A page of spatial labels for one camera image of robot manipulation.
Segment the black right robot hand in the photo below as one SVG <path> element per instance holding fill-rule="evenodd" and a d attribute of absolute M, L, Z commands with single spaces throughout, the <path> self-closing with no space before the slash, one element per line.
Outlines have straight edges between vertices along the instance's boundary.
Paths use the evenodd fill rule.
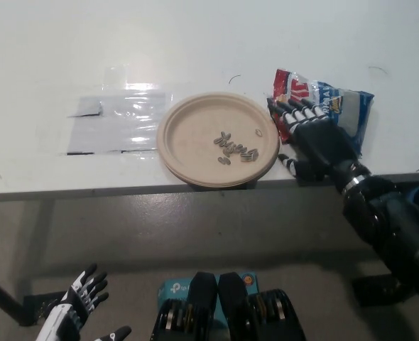
<path fill-rule="evenodd" d="M 288 140 L 298 149 L 295 158 L 278 155 L 292 176 L 305 182 L 328 177 L 341 194 L 371 176 L 345 133 L 319 105 L 308 99 L 267 102 L 271 116 L 281 120 Z"/>

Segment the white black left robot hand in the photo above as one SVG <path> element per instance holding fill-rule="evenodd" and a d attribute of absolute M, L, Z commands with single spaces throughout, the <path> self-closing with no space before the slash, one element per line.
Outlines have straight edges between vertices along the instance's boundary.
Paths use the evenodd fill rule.
<path fill-rule="evenodd" d="M 47 307 L 37 341 L 81 339 L 90 315 L 109 297 L 103 291 L 108 284 L 107 274 L 103 272 L 96 276 L 96 270 L 97 265 L 91 264 L 73 281 L 62 298 Z"/>

